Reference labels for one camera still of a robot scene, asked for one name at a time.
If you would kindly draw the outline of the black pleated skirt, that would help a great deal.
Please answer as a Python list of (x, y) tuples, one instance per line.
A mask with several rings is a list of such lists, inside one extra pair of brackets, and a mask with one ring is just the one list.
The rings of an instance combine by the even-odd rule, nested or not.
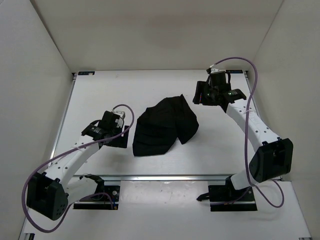
[(198, 131), (197, 116), (184, 95), (166, 97), (137, 119), (132, 143), (135, 157), (164, 155), (179, 140), (186, 144)]

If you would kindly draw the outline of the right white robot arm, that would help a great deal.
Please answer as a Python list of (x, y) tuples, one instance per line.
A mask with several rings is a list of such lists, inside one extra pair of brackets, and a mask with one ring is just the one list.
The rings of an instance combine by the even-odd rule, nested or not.
[(254, 156), (245, 161), (245, 169), (226, 180), (224, 195), (236, 200), (242, 190), (291, 171), (293, 143), (274, 133), (248, 105), (240, 89), (231, 88), (231, 74), (227, 71), (207, 70), (208, 78), (198, 81), (194, 104), (219, 106), (232, 118), (251, 143)]

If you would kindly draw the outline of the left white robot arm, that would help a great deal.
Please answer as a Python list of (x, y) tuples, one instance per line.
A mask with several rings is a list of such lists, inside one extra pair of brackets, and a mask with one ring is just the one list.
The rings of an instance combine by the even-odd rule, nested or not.
[(55, 159), (44, 172), (31, 175), (27, 184), (26, 205), (50, 220), (58, 220), (67, 207), (82, 198), (104, 195), (104, 180), (87, 173), (72, 181), (78, 169), (102, 146), (126, 148), (129, 126), (125, 112), (105, 111), (102, 119), (91, 122), (72, 146), (71, 153)]

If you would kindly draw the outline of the blue label right corner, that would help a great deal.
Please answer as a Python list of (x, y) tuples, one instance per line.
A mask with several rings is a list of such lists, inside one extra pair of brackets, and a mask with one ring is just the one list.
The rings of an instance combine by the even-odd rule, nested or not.
[(229, 69), (229, 70), (226, 70), (226, 72), (230, 74), (243, 74), (243, 71), (239, 69)]

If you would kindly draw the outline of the blue label corner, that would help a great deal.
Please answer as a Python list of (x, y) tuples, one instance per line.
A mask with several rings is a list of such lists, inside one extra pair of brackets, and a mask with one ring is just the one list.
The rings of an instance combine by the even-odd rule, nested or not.
[(243, 71), (239, 69), (229, 69), (229, 70), (226, 70), (226, 72), (230, 74), (243, 74)]
[(93, 76), (95, 71), (79, 71), (77, 73), (78, 76)]

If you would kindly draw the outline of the blue label left corner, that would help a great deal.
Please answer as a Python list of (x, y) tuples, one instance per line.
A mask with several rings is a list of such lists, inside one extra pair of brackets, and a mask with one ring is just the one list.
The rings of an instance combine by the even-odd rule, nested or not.
[(93, 76), (95, 71), (79, 71), (77, 73), (78, 76)]

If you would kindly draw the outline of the aluminium table front rail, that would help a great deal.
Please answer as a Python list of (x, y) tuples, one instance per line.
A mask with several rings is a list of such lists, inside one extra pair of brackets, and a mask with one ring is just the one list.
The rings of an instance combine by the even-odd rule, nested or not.
[(173, 182), (173, 181), (225, 181), (229, 175), (223, 174), (178, 174), (178, 175), (101, 175), (105, 181), (157, 181), (157, 182)]

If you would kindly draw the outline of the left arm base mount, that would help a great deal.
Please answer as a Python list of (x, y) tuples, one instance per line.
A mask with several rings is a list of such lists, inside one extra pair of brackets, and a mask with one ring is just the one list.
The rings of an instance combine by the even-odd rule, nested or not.
[(74, 210), (118, 210), (120, 182), (98, 180), (94, 196), (85, 197), (73, 204)]

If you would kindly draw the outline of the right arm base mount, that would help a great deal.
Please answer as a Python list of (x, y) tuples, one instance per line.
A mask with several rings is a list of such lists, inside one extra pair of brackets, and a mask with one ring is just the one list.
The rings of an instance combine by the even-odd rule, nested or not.
[(198, 202), (209, 201), (211, 212), (254, 212), (257, 205), (252, 187), (236, 190), (231, 177), (224, 185), (209, 185), (208, 192), (199, 195)]

